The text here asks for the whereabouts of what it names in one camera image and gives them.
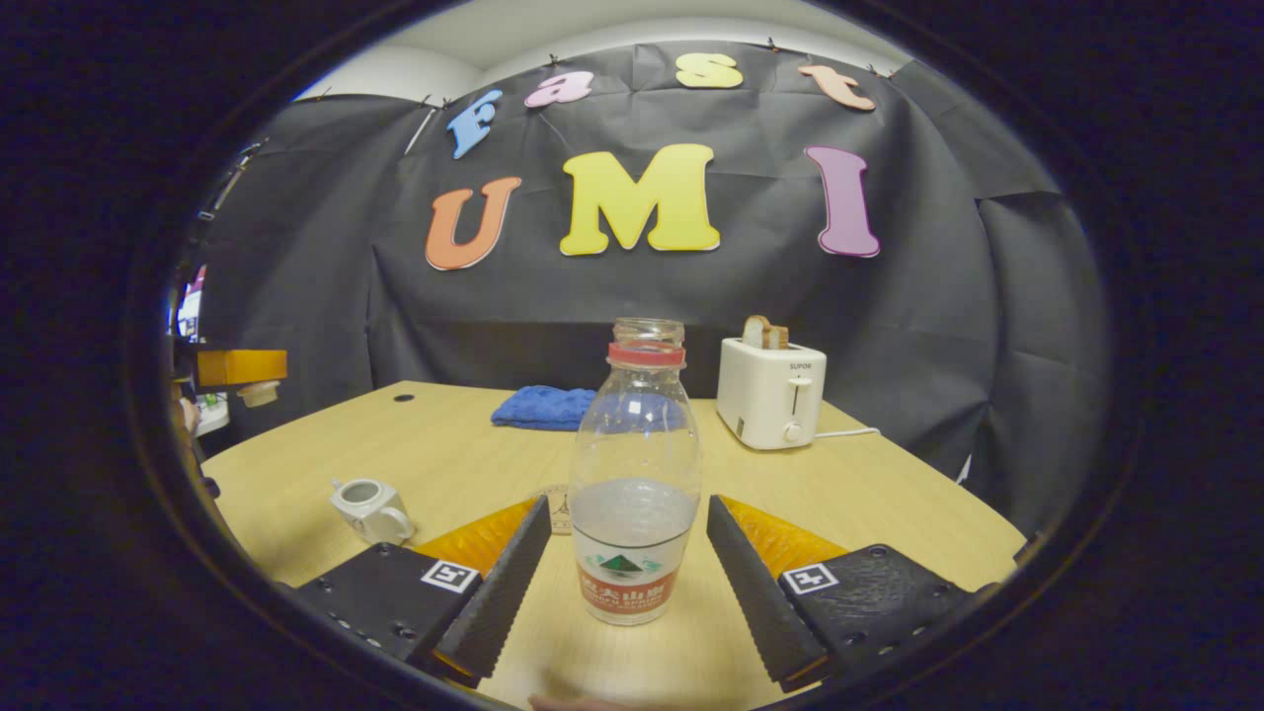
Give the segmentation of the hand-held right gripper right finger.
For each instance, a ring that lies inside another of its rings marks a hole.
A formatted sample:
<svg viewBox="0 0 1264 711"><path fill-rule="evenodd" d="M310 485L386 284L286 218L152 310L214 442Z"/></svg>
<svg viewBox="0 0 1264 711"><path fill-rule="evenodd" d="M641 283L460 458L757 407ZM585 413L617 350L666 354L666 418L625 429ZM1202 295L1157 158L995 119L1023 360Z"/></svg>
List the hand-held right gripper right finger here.
<svg viewBox="0 0 1264 711"><path fill-rule="evenodd" d="M894 547L849 552L727 496L710 497L707 536L785 692L873 673L975 597Z"/></svg>

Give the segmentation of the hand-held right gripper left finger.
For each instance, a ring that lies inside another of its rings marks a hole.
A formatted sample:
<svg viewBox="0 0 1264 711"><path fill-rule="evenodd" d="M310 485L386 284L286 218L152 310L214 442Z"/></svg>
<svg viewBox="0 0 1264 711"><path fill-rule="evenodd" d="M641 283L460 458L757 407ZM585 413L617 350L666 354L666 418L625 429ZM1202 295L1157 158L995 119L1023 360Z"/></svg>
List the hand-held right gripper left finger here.
<svg viewBox="0 0 1264 711"><path fill-rule="evenodd" d="M536 496L421 547L378 543L295 590L374 652L475 688L493 676L550 536Z"/></svg>

